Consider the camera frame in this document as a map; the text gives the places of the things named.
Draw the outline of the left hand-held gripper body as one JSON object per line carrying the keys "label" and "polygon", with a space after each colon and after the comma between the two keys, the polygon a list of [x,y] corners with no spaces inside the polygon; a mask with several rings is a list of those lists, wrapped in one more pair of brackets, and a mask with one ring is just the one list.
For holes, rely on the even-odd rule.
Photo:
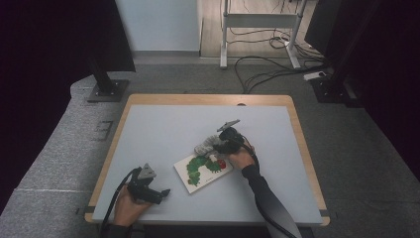
{"label": "left hand-held gripper body", "polygon": [[149,164],[133,169],[128,183],[128,191],[135,201],[150,202],[155,198],[156,192],[149,188],[149,184],[156,176]]}

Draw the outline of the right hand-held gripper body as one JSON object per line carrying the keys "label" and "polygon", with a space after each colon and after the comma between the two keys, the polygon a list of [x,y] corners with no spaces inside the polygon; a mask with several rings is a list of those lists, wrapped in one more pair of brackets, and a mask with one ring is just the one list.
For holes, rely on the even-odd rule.
{"label": "right hand-held gripper body", "polygon": [[217,152],[221,154],[235,154],[244,146],[244,137],[234,128],[234,125],[239,122],[239,119],[226,122],[218,129],[221,143],[215,146]]}

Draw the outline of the grey striped cloth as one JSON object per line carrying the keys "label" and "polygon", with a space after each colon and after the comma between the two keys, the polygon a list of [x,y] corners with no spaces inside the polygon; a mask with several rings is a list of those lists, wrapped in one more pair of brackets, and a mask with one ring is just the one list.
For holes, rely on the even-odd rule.
{"label": "grey striped cloth", "polygon": [[218,135],[212,135],[204,140],[203,143],[199,144],[194,148],[194,152],[198,156],[203,156],[206,158],[209,158],[211,155],[211,152],[214,149],[215,146],[220,146],[222,144],[222,140],[219,138]]}

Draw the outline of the caterpillar picture board book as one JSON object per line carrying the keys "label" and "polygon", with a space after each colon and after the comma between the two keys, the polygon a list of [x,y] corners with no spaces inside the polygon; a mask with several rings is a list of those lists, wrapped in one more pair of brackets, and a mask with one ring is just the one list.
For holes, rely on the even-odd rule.
{"label": "caterpillar picture board book", "polygon": [[193,154],[175,163],[174,168],[187,191],[193,193],[229,173],[233,166],[215,156],[206,158]]}

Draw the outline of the person's right hand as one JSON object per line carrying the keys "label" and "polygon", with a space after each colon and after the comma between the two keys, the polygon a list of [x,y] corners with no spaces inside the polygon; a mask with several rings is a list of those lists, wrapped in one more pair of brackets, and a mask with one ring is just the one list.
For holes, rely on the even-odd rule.
{"label": "person's right hand", "polygon": [[256,162],[252,157],[254,148],[244,148],[242,147],[234,154],[228,156],[229,160],[239,169],[242,170],[247,166],[254,165]]}

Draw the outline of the person's left hand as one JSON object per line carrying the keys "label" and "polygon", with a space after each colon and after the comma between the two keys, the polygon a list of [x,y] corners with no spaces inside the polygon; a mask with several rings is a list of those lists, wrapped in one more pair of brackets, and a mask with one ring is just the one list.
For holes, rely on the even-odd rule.
{"label": "person's left hand", "polygon": [[151,206],[150,202],[135,202],[124,185],[115,204],[113,224],[129,227]]}

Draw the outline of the wooden table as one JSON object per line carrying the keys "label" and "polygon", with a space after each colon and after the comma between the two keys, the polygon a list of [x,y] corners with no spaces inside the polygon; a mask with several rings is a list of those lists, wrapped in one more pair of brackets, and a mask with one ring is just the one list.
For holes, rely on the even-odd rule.
{"label": "wooden table", "polygon": [[[308,175],[310,187],[316,199],[319,209],[327,209],[324,197],[312,164],[312,160],[306,145],[306,141],[300,126],[300,122],[296,113],[296,109],[291,97],[287,95],[217,95],[217,94],[133,94],[129,97],[128,102],[122,113],[116,133],[112,140],[107,158],[102,168],[100,177],[95,186],[92,197],[88,206],[95,206],[98,202],[105,178],[108,174],[112,157],[117,147],[117,141],[122,134],[123,125],[128,117],[129,110],[135,105],[186,105],[186,106],[283,106],[291,115],[291,125],[293,132],[297,138],[298,148],[301,153],[305,172]],[[93,213],[85,213],[85,219],[88,222],[98,223],[93,218]],[[326,226],[330,222],[330,217],[321,216],[322,221],[318,225],[301,227],[318,227]],[[204,224],[204,225],[248,225],[248,224]]]}

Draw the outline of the light grey table mat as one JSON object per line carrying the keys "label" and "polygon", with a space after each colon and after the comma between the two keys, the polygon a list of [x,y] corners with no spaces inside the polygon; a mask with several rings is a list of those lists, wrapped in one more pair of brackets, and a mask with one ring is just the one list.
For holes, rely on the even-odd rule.
{"label": "light grey table mat", "polygon": [[169,192],[162,203],[141,217],[149,224],[258,224],[263,222],[254,194],[240,171],[233,170],[190,193],[175,163],[192,155],[195,146],[224,123],[256,149],[262,176],[294,221],[318,225],[322,218],[310,187],[291,115],[283,106],[135,105],[130,108],[105,178],[93,218],[106,218],[115,189],[129,171],[150,165],[155,190]]}

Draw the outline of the white power strip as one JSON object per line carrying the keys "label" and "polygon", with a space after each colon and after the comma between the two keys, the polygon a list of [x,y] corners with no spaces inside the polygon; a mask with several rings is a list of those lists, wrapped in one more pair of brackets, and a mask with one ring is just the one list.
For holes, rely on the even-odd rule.
{"label": "white power strip", "polygon": [[312,79],[316,79],[316,78],[321,78],[326,76],[327,73],[325,73],[324,71],[316,71],[316,72],[311,72],[311,73],[307,73],[303,75],[303,79],[308,81],[308,80],[312,80]]}

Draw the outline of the dark curtain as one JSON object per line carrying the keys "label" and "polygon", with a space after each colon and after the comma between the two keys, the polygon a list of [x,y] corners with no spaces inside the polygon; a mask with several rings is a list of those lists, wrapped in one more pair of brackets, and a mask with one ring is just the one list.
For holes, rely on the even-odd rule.
{"label": "dark curtain", "polygon": [[420,0],[362,0],[360,38],[345,79],[420,180]]}
{"label": "dark curtain", "polygon": [[0,0],[0,213],[95,66],[135,69],[117,0]]}

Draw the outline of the black stand with base plate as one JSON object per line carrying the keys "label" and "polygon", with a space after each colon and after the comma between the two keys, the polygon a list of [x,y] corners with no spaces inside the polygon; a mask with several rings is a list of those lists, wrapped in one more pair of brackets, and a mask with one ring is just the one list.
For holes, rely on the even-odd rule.
{"label": "black stand with base plate", "polygon": [[90,56],[87,63],[96,80],[87,101],[89,103],[120,102],[129,81],[127,79],[111,79],[107,72],[100,67],[94,56]]}
{"label": "black stand with base plate", "polygon": [[346,103],[349,99],[345,79],[350,58],[360,38],[364,10],[362,0],[318,0],[305,41],[318,51],[333,72],[311,85],[320,103]]}

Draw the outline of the white desk frame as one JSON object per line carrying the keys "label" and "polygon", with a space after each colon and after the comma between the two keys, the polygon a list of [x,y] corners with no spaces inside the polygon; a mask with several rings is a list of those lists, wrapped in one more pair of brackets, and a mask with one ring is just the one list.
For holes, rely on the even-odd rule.
{"label": "white desk frame", "polygon": [[229,28],[272,28],[289,29],[291,31],[289,41],[285,43],[285,49],[292,66],[295,69],[300,68],[300,63],[297,58],[297,49],[295,48],[295,41],[303,19],[307,1],[308,0],[301,0],[300,6],[295,13],[240,14],[230,13],[229,0],[223,0],[220,67],[226,68],[228,66],[227,30]]}

